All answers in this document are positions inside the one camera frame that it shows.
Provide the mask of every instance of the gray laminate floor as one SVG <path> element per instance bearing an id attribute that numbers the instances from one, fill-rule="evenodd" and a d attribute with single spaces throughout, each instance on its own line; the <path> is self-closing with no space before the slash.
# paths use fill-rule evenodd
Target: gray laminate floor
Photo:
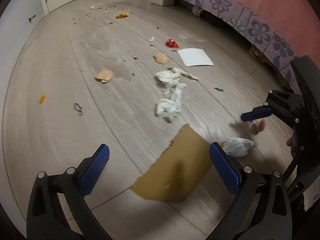
<path id="1" fill-rule="evenodd" d="M 115 19 L 124 11 L 130 16 Z M 164 45 L 167 39 L 181 48 L 204 49 L 215 65 L 185 67 Z M 144 200 L 129 187 L 185 123 L 208 142 L 251 137 L 258 147 L 242 164 L 258 172 L 285 170 L 291 161 L 285 145 L 291 129 L 270 117 L 267 129 L 252 136 L 240 121 L 241 113 L 264 102 L 269 89 L 280 89 L 272 71 L 247 49 L 237 36 L 185 8 L 150 0 L 76 0 L 44 17 L 19 57 L 4 111 L 5 163 L 24 217 L 38 172 L 61 173 L 105 143 L 110 160 L 86 201 L 114 239 L 205 239 L 233 201 L 213 167 L 180 204 Z M 167 65 L 154 61 L 157 52 L 168 55 Z M 182 111 L 173 123 L 154 113 L 162 96 L 155 73 L 168 67 L 200 78 L 184 78 Z M 103 69 L 115 73 L 106 84 L 94 79 Z M 41 95 L 46 96 L 43 104 L 38 103 Z M 76 228 L 67 208 L 66 213 Z"/>

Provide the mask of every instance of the trash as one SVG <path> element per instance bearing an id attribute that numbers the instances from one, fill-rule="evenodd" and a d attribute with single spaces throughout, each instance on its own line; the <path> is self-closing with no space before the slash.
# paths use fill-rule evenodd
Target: trash
<path id="1" fill-rule="evenodd" d="M 78 112 L 79 112 L 79 113 L 78 113 L 78 115 L 83 115 L 82 107 L 81 107 L 81 106 L 79 106 L 79 104 L 78 104 L 78 103 L 75 103 L 75 104 L 73 105 L 73 109 L 75 109 L 76 111 L 78 111 Z"/>
<path id="2" fill-rule="evenodd" d="M 187 86 L 184 83 L 179 83 L 181 75 L 199 80 L 199 78 L 192 74 L 176 67 L 172 68 L 172 70 L 164 70 L 156 73 L 158 80 L 165 85 L 164 98 L 161 98 L 157 104 L 156 114 L 157 116 L 168 117 L 170 122 L 181 112 L 182 91 Z"/>
<path id="3" fill-rule="evenodd" d="M 257 147 L 257 143 L 248 139 L 232 137 L 222 144 L 222 149 L 227 155 L 234 157 L 244 157 L 253 147 Z"/>
<path id="4" fill-rule="evenodd" d="M 178 45 L 174 40 L 167 40 L 167 42 L 165 43 L 165 45 L 166 45 L 168 48 L 171 48 L 171 49 L 178 49 L 178 48 L 179 48 L 179 45 Z"/>
<path id="5" fill-rule="evenodd" d="M 145 199 L 184 201 L 212 166 L 209 147 L 206 140 L 185 124 L 131 190 Z"/>
<path id="6" fill-rule="evenodd" d="M 120 18 L 126 18 L 129 16 L 129 12 L 124 12 L 122 14 L 119 14 L 116 16 L 116 19 L 120 19 Z"/>
<path id="7" fill-rule="evenodd" d="M 257 135 L 258 133 L 262 132 L 267 126 L 267 121 L 265 118 L 262 118 L 261 120 L 253 120 L 250 133 L 252 135 Z"/>
<path id="8" fill-rule="evenodd" d="M 105 69 L 102 70 L 99 74 L 95 76 L 95 79 L 100 80 L 102 83 L 110 81 L 114 77 L 114 74 L 111 70 Z"/>
<path id="9" fill-rule="evenodd" d="M 215 90 L 218 90 L 219 92 L 223 92 L 224 90 L 221 88 L 214 88 Z"/>
<path id="10" fill-rule="evenodd" d="M 39 98 L 39 104 L 42 104 L 44 100 L 45 100 L 45 96 L 40 96 L 40 98 Z"/>
<path id="11" fill-rule="evenodd" d="M 164 53 L 157 53 L 154 54 L 153 57 L 155 58 L 156 62 L 159 64 L 167 64 L 168 63 L 168 57 Z"/>
<path id="12" fill-rule="evenodd" d="M 187 67 L 209 65 L 213 66 L 211 59 L 203 49 L 180 49 L 178 53 Z"/>

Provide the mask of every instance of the blue gripper pad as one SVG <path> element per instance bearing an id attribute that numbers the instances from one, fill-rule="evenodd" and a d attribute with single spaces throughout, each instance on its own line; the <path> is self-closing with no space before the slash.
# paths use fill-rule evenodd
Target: blue gripper pad
<path id="1" fill-rule="evenodd" d="M 94 155 L 87 158 L 87 160 L 90 160 L 91 162 L 79 180 L 79 193 L 82 198 L 91 194 L 109 160 L 109 156 L 109 147 L 105 144 L 101 144 Z"/>
<path id="2" fill-rule="evenodd" d="M 240 119 L 243 122 L 247 122 L 247 121 L 268 117 L 268 116 L 271 116 L 272 114 L 273 114 L 273 111 L 270 107 L 262 107 L 260 109 L 255 108 L 251 112 L 241 114 Z"/>
<path id="3" fill-rule="evenodd" d="M 222 149 L 220 150 L 215 143 L 212 143 L 209 148 L 209 154 L 228 192 L 238 197 L 240 194 L 240 177 L 227 160 L 226 153 Z"/>

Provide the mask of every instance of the plastic bag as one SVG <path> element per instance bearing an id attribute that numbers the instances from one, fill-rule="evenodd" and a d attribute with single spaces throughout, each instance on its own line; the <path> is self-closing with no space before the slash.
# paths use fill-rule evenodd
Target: plastic bag
<path id="1" fill-rule="evenodd" d="M 254 141 L 232 137 L 222 145 L 222 149 L 227 155 L 234 157 L 244 157 L 248 151 L 258 144 Z"/>

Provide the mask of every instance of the white tissue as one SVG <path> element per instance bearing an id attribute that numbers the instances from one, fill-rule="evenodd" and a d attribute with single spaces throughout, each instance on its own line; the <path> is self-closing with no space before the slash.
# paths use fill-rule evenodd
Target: white tissue
<path id="1" fill-rule="evenodd" d="M 254 141 L 232 137 L 222 146 L 222 149 L 227 155 L 234 157 L 244 157 L 248 154 L 248 151 L 258 144 Z"/>
<path id="2" fill-rule="evenodd" d="M 178 113 L 181 112 L 182 91 L 187 86 L 179 83 L 181 75 L 191 77 L 195 80 L 199 78 L 194 75 L 174 67 L 171 71 L 164 70 L 158 72 L 156 77 L 164 84 L 164 98 L 161 98 L 157 108 L 157 116 L 168 117 L 172 122 Z"/>

